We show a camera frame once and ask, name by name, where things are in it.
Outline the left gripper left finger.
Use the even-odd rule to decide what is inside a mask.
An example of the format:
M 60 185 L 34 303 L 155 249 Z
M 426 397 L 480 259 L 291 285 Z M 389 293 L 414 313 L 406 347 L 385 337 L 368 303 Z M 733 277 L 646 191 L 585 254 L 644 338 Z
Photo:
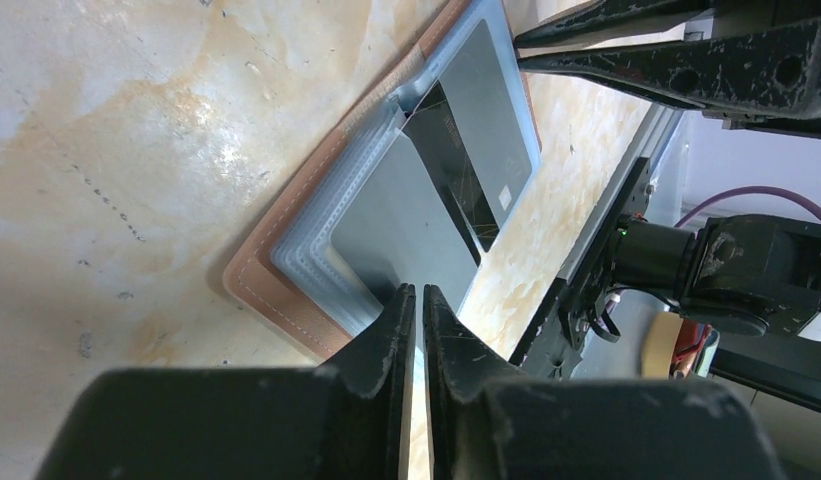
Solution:
M 404 479 L 415 289 L 315 367 L 110 370 L 41 479 Z

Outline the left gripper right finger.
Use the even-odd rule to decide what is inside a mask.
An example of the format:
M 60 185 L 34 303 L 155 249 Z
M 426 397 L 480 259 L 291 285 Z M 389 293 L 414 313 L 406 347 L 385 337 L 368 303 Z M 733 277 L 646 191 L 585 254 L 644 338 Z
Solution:
M 525 374 L 423 295 L 436 479 L 782 479 L 750 410 L 709 380 Z

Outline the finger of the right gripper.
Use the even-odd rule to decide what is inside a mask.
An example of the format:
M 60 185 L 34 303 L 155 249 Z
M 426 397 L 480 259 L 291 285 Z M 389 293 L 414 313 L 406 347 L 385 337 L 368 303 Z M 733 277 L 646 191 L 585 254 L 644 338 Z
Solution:
M 717 39 L 547 53 L 518 66 L 698 111 L 732 129 L 821 139 L 821 17 Z
M 555 14 L 518 34 L 514 46 L 535 49 L 595 44 L 662 33 L 711 9 L 702 0 L 595 0 Z

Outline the black card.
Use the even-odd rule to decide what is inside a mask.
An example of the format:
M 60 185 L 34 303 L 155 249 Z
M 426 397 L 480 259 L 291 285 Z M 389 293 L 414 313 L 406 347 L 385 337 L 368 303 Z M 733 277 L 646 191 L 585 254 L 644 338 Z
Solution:
M 441 84 L 436 82 L 408 116 L 411 139 L 447 213 L 476 263 L 499 233 Z

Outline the tan leather card holder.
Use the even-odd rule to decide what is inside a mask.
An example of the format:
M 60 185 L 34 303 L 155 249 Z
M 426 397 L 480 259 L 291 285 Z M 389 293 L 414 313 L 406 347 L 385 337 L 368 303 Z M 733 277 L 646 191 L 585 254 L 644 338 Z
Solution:
M 436 82 L 499 233 L 539 169 L 504 5 L 448 2 L 304 161 L 225 269 L 237 300 L 319 359 L 365 330 L 404 283 L 435 284 L 460 309 L 475 282 L 481 261 L 403 132 Z

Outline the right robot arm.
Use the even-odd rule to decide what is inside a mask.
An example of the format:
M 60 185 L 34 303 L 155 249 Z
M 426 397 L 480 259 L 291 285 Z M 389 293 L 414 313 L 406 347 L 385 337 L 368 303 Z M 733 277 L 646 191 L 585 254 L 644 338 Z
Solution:
M 821 1 L 588 1 L 516 36 L 527 73 L 577 77 L 741 130 L 821 138 Z M 710 334 L 821 340 L 821 212 L 759 214 L 696 232 L 639 213 L 637 158 L 596 208 L 573 268 L 556 277 L 510 361 L 568 378 L 588 335 L 620 338 L 614 296 L 647 294 L 691 323 L 668 375 Z

